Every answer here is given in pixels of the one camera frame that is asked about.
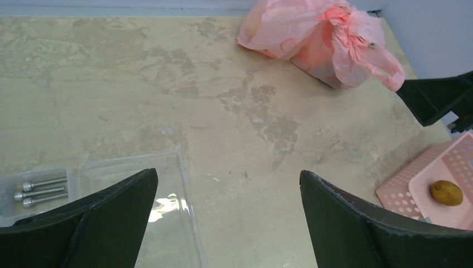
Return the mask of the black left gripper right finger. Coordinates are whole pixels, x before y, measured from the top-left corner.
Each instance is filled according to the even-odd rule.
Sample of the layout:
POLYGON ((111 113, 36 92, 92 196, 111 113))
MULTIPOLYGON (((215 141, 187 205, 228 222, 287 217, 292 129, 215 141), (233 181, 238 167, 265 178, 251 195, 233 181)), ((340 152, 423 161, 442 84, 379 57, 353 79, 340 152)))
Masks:
POLYGON ((317 174, 300 173, 318 267, 471 267, 472 232, 391 212, 317 174))

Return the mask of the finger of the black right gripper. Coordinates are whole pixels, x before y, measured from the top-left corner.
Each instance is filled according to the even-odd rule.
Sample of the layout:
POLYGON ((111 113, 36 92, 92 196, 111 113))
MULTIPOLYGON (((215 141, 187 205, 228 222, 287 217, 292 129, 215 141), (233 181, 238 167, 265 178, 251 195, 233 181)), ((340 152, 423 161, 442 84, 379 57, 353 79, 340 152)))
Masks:
POLYGON ((452 112, 449 127, 472 126, 472 72, 450 78, 406 80, 396 92, 424 127, 452 112))

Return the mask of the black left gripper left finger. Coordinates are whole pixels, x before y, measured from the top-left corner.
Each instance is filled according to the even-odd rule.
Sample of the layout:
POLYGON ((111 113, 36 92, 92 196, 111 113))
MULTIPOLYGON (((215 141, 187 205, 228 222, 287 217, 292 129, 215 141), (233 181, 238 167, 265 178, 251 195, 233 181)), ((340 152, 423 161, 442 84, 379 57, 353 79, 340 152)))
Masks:
POLYGON ((1 228, 2 267, 133 267, 158 175, 144 169, 106 189, 1 228))

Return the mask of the pink plastic bag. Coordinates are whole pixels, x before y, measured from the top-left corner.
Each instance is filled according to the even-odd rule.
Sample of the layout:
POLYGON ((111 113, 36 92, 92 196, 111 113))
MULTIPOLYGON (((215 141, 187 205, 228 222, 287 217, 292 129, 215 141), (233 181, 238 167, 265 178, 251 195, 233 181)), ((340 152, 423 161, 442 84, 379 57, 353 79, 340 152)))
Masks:
POLYGON ((385 47, 381 20, 347 1, 259 1, 237 41, 335 89, 356 88, 373 76, 395 92, 406 78, 385 47))

